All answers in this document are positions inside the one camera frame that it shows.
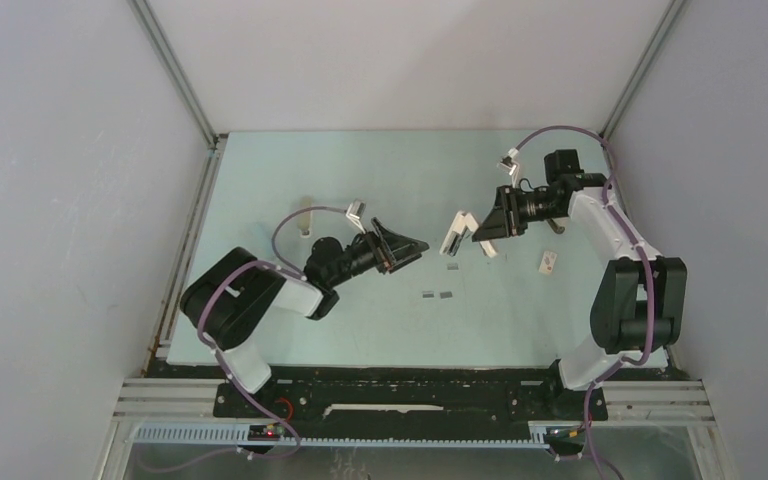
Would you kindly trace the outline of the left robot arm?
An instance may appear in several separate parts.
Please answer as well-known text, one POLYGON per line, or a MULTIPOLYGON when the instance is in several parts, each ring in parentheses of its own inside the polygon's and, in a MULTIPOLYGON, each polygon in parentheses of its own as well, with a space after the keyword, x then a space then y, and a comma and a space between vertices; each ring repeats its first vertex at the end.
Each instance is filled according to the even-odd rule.
POLYGON ((267 383, 271 368, 252 336, 267 314, 285 310, 318 321, 339 302, 338 286, 370 270, 393 274, 428 249, 426 242, 398 234, 378 219, 348 244, 330 236, 317 239, 301 272, 236 247, 184 291, 179 309, 239 388, 238 404, 252 416, 264 416, 275 406, 276 390, 267 383))

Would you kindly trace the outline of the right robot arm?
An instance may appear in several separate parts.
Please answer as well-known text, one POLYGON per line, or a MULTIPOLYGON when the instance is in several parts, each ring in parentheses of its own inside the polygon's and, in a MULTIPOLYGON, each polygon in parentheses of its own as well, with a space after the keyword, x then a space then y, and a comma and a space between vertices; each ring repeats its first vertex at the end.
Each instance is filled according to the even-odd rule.
POLYGON ((604 272, 589 315, 590 333, 557 363, 559 380, 541 392, 545 411, 566 418, 582 403, 580 391, 626 365, 644 366, 681 331, 687 267, 647 242, 621 210, 602 173, 583 170, 574 149, 544 158, 546 183, 531 191, 500 186, 472 234, 481 245, 518 237, 535 222, 566 219, 584 230, 604 272))

